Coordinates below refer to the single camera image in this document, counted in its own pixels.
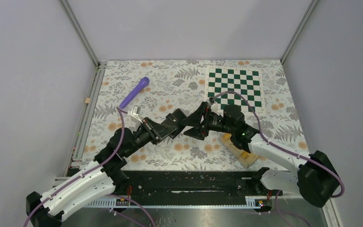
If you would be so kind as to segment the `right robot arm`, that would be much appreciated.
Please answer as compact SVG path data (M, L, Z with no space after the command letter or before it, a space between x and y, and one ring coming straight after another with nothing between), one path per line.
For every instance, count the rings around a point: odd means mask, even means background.
M309 204L322 208L332 198L340 185L338 174L328 156L315 153L298 154L266 140L259 130L245 122L241 107L227 105L223 115L212 111L215 104L202 102L196 111L182 120L190 129L184 135L204 140L209 131L229 133L232 144L248 153L265 157L284 167L285 171L261 168L252 188L263 195L269 190L281 190L300 194Z

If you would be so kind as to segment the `black leather card holder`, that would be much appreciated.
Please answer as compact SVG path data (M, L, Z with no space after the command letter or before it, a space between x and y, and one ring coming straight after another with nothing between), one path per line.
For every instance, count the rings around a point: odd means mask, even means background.
M170 134L172 139L175 139L185 128L185 125L182 124L182 121L186 119L186 114L180 109L175 109L172 113L169 113L165 120L162 121L164 125L170 125L175 127L175 130Z

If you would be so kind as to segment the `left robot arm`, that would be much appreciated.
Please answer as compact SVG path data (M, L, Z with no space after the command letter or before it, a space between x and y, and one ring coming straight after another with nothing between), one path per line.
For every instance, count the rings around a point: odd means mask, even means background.
M26 197L24 226L31 223L34 227L59 227L89 202L113 192L123 194L129 182L122 171L126 158L148 143L156 145L168 137L174 139L183 129L178 120L156 123L148 117L134 132L122 126L83 169L44 193L32 192Z

